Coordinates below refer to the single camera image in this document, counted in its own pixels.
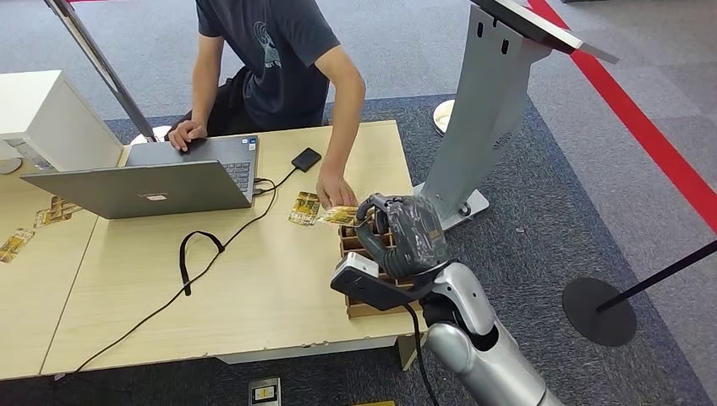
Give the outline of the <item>person's left hand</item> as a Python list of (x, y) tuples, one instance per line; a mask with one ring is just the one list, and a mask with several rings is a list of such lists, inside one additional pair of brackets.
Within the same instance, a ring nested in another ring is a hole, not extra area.
[(359, 205), (353, 189), (345, 181), (342, 172), (329, 167), (320, 169), (315, 191), (321, 206), (327, 210), (335, 206)]

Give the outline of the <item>person's right hand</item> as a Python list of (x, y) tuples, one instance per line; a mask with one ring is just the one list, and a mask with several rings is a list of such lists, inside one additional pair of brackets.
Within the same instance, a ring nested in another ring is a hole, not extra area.
[(176, 151), (184, 153), (189, 151), (190, 146), (196, 140), (202, 140), (206, 137), (207, 131), (203, 124), (185, 120), (178, 124), (175, 129), (171, 129), (168, 132), (167, 141)]

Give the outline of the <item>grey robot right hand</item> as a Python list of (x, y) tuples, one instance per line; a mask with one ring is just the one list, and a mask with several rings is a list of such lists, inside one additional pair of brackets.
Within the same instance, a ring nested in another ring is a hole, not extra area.
[[(380, 233), (392, 233), (393, 248), (375, 236), (369, 213)], [(372, 194), (356, 211), (358, 240), (390, 277), (408, 279), (448, 261), (448, 248), (440, 219), (431, 203), (420, 195)]]

